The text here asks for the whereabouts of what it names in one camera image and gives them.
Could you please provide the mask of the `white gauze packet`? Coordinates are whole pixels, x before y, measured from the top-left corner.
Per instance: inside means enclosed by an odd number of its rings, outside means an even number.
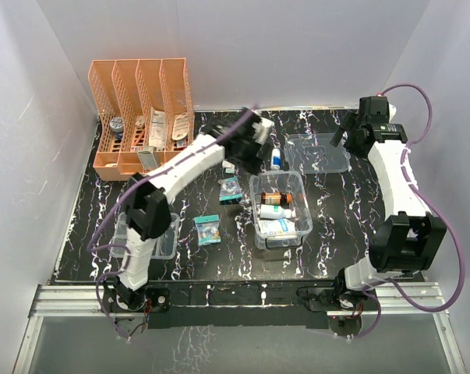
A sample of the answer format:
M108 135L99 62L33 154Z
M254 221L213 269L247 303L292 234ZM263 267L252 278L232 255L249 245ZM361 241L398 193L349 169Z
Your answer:
M235 173L235 166L231 163L223 163L222 167L224 171L228 174L234 174Z

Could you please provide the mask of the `clear plastic box lid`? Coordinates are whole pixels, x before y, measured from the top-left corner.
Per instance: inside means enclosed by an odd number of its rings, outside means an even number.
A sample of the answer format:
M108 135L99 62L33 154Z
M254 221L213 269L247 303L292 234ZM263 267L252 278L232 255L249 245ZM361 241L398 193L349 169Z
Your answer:
M333 133L292 134L285 137L284 159L291 171L302 175L342 173L349 169L350 155L343 143L330 144Z

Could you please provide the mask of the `teal bandage packet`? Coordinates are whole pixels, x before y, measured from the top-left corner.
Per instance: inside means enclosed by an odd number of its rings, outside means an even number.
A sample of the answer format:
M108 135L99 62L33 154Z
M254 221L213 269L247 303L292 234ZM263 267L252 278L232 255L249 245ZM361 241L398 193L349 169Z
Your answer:
M208 215L193 219L198 234L198 246L217 244L221 242L219 233L219 216Z
M243 193L237 177L230 177L219 181L219 203L221 205L238 204L242 200Z

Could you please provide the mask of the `white green medicine bottle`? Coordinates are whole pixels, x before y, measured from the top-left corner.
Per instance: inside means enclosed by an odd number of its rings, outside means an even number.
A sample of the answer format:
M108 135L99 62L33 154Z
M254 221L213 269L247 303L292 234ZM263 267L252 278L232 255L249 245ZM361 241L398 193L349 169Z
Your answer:
M279 220L291 219L295 217L295 213L290 209L285 209L282 206L261 205L260 218L263 220Z

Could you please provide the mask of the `white blue mask packet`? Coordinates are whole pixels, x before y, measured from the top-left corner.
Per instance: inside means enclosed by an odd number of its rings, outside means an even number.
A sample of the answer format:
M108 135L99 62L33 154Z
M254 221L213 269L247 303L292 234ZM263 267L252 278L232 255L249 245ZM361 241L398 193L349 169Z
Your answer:
M260 234L262 235L286 235L295 233L295 223L289 219L260 220L258 221Z

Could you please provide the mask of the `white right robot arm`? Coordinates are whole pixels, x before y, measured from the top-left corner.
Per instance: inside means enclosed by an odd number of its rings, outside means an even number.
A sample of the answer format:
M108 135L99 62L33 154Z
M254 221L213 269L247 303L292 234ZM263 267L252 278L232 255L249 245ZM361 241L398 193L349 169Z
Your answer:
M403 126L391 122L389 102L382 96L360 98L358 111L347 115L330 142L343 143L350 154L371 163L385 216L369 239L367 254L334 279L332 297L342 309L358 303L365 287L427 270L447 232L413 192L414 182L406 179L411 170L407 142Z

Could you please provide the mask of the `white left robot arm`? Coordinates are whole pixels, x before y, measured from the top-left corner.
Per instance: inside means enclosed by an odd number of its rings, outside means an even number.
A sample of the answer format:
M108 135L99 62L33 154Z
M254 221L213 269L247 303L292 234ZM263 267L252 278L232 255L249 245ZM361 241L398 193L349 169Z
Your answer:
M171 223L175 197L207 169L227 161L255 174L270 156L274 122L248 108L231 126L212 125L177 156L147 175L136 174L122 197L127 250L117 280L118 300L130 311L146 301L142 288L158 239Z

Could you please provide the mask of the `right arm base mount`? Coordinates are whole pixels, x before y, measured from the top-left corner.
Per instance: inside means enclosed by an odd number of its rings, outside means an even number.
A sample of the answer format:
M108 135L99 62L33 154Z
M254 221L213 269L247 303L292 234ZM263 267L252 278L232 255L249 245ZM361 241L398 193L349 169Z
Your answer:
M329 327L337 333L358 333L362 328L362 315L374 311L376 306L361 291L350 291L338 280L330 287L300 287L296 296L311 312L325 312Z

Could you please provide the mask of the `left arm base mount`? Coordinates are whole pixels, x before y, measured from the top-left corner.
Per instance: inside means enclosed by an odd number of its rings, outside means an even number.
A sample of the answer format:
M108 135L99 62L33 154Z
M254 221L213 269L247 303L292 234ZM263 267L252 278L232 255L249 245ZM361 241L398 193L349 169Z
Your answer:
M118 279L104 280L102 302L110 315L138 313L148 329L161 328L161 317L168 318L171 291L168 288L142 286L137 291L126 288Z

